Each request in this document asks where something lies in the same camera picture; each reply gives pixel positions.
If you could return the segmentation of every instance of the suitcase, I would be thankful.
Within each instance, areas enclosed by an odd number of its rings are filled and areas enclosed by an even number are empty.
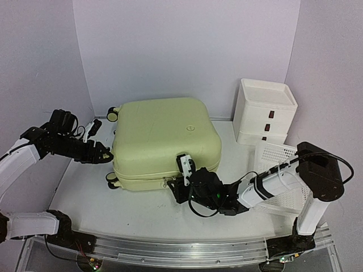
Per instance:
[[[217,170],[221,139],[200,100],[145,100],[110,110],[118,115],[108,118],[117,120],[112,153],[119,182],[114,184],[133,191],[167,188],[168,180],[182,175],[176,162],[180,154],[190,154],[197,169]]]

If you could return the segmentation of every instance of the cable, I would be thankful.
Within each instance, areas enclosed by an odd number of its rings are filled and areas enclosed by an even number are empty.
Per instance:
[[[349,170],[351,170],[351,175],[346,180],[343,181],[343,184],[346,184],[349,180],[351,180],[353,178],[353,176],[354,176],[354,169],[350,165],[349,162],[347,162],[346,160],[344,160],[341,157],[338,157],[336,155],[333,155],[333,154],[330,154],[330,153],[326,153],[326,152],[313,152],[313,153],[304,154],[304,155],[299,156],[296,159],[293,159],[292,161],[290,161],[290,164],[293,164],[293,163],[295,163],[295,162],[297,162],[299,160],[303,160],[303,159],[308,158],[308,157],[317,157],[317,156],[329,157],[329,158],[336,159],[336,160],[344,163],[349,168]]]
[[[63,258],[63,257],[57,256],[53,252],[51,252],[50,249],[49,249],[49,247],[48,247],[47,236],[45,236],[45,235],[44,235],[44,242],[45,242],[45,247],[47,248],[47,250],[50,253],[50,255],[52,255],[53,257],[58,258],[58,259],[61,259],[61,260],[64,260],[64,261],[77,262],[77,260]]]
[[[248,174],[250,174],[250,173],[254,173],[254,174],[256,174],[256,176],[258,176],[259,174],[257,174],[257,172],[255,172],[255,171],[249,171],[249,172],[247,172],[243,177],[241,177],[238,181],[240,181],[240,180],[242,180],[244,177],[246,177]],[[220,211],[220,209],[221,209],[221,207],[223,207],[223,204],[226,202],[226,200],[227,200],[227,198],[228,198],[228,196],[229,196],[229,193],[230,193],[230,191],[231,191],[231,189],[232,188],[230,188],[229,189],[229,191],[227,192],[227,194],[226,194],[226,197],[225,197],[225,199],[223,200],[223,202],[222,202],[222,204],[219,206],[219,208],[214,212],[214,213],[212,213],[211,215],[203,215],[203,214],[200,214],[199,212],[197,212],[195,209],[194,209],[194,207],[193,207],[193,205],[192,205],[192,196],[193,196],[193,191],[194,191],[194,188],[193,188],[193,186],[192,186],[192,184],[190,183],[190,187],[191,187],[191,189],[190,189],[190,191],[189,191],[189,197],[188,197],[188,205],[189,205],[189,208],[191,209],[191,211],[194,213],[194,214],[196,214],[196,215],[198,215],[199,217],[203,217],[203,218],[208,218],[208,217],[212,217],[212,216],[215,216],[216,214],[218,214],[219,213],[219,211]]]
[[[24,143],[24,144],[21,144],[20,146],[17,146],[17,147],[14,147],[12,150],[10,150],[8,153],[5,153],[4,155],[2,155],[2,157],[0,158],[0,162],[5,159],[7,156],[11,155],[11,153],[15,152],[16,150],[24,147],[24,146],[30,146],[32,145],[31,142],[28,142],[28,143]]]

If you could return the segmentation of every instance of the suitcase wheel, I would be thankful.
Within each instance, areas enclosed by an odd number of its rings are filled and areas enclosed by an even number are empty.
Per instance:
[[[107,112],[107,120],[110,122],[116,122],[118,119],[117,112],[114,111],[115,107],[109,108]]]
[[[108,182],[107,185],[110,189],[114,190],[114,189],[117,189],[119,188],[120,186],[115,186],[115,184],[117,184],[119,182]]]
[[[114,172],[111,172],[106,175],[106,180],[107,182],[116,182],[119,179],[116,177],[116,174]]]

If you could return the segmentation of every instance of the suitcase lid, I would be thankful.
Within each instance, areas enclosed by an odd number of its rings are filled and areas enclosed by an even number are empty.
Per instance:
[[[179,176],[176,157],[184,153],[197,168],[217,168],[222,145],[200,100],[174,98],[122,105],[112,148],[116,175],[152,180]]]

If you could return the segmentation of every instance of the plastic basket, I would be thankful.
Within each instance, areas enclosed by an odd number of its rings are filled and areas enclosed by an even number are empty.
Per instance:
[[[269,170],[271,167],[284,162],[295,152],[296,148],[292,146],[260,142],[256,145],[254,170],[257,173]],[[287,191],[259,203],[253,209],[283,216],[297,216],[300,214],[309,193],[308,187]]]

